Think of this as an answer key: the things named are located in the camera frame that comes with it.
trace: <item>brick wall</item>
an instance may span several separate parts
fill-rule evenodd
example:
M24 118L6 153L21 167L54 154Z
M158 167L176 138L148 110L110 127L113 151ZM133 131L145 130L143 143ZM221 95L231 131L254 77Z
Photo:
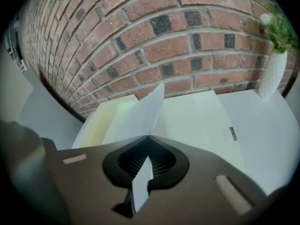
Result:
M256 88L272 52L258 18L263 0L27 0L25 63L70 109L139 99L163 81L165 97ZM299 68L289 52L284 92Z

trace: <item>green plant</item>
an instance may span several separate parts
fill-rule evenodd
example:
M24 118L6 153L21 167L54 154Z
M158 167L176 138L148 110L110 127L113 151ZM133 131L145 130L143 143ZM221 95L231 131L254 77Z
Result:
M271 13L270 22L265 24L265 33L274 44L277 53L284 53L289 47L299 50L298 40L292 34L292 28L285 14L275 5L268 3L266 8Z

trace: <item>white flower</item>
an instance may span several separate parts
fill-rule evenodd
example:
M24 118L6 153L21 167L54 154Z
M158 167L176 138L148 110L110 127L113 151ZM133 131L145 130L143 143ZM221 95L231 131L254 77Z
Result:
M272 15L264 13L263 15L260 16L259 19L261 20L263 25L268 25L272 20Z

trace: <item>white vase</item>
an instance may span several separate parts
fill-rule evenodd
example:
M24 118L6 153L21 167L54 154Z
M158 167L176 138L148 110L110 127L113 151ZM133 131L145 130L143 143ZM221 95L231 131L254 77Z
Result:
M270 56L258 88L258 94L262 98L269 99L276 91L285 72L286 59L287 51L284 53L274 52Z

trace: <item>paper sheet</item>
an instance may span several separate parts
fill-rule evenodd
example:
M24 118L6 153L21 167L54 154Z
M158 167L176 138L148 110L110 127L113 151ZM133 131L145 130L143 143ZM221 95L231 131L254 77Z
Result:
M161 83L153 92L134 105L120 123L115 141L150 135L156 125L164 94L165 86Z
M148 182L153 179L152 163L149 157L146 158L140 171L132 181L132 193L135 212L138 212L141 207L147 201L148 194Z

